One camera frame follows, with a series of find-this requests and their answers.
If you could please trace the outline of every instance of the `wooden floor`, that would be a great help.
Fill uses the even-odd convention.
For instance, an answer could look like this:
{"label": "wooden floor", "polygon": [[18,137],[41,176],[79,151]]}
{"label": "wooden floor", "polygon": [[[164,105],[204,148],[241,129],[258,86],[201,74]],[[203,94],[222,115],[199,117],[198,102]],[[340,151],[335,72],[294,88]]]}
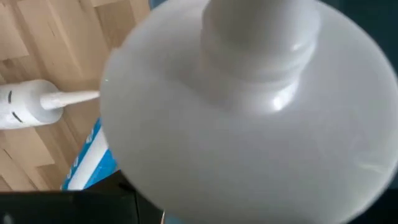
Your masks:
{"label": "wooden floor", "polygon": [[[0,0],[0,84],[96,90],[111,49],[148,13],[148,0]],[[98,116],[92,101],[50,126],[0,131],[0,191],[59,189]]]}

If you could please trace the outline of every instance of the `white cylindrical object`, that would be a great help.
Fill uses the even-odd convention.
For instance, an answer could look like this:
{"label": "white cylindrical object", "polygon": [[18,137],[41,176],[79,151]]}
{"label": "white cylindrical object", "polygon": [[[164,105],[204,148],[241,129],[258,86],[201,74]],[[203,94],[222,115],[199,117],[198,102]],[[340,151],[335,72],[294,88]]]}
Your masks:
{"label": "white cylindrical object", "polygon": [[0,129],[26,128],[51,124],[62,116],[62,108],[45,110],[40,95],[58,92],[54,84],[32,80],[0,86]]}
{"label": "white cylindrical object", "polygon": [[63,108],[66,105],[92,100],[100,96],[99,91],[76,91],[71,93],[47,93],[40,97],[40,104],[46,110]]}
{"label": "white cylindrical object", "polygon": [[98,91],[62,93],[46,80],[0,86],[0,129],[55,123],[62,116],[62,107],[98,96]]}

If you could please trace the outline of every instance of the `lamp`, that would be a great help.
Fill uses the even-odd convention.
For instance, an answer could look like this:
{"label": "lamp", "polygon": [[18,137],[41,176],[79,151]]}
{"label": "lamp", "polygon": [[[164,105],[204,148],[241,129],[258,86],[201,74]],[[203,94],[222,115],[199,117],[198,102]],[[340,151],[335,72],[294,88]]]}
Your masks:
{"label": "lamp", "polygon": [[126,177],[186,223],[344,223],[398,161],[393,69],[318,1],[163,3],[109,58],[101,115]]}

